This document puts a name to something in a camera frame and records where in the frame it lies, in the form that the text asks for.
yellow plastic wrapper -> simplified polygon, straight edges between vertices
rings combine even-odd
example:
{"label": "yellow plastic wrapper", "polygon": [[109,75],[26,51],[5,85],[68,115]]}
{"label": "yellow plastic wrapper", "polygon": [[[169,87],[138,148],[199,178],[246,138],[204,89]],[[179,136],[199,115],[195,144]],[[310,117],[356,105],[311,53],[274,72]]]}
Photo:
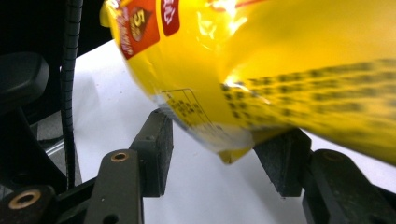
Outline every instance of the yellow plastic wrapper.
{"label": "yellow plastic wrapper", "polygon": [[225,162],[299,127],[396,164],[394,0],[107,0],[101,23]]}

snack bag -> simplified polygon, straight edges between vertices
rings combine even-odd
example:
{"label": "snack bag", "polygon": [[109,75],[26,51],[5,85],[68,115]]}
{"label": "snack bag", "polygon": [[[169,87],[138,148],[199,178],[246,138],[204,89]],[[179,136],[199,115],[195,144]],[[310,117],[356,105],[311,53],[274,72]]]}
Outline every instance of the snack bag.
{"label": "snack bag", "polygon": [[225,162],[299,127],[396,164],[396,1],[106,0],[134,80]]}

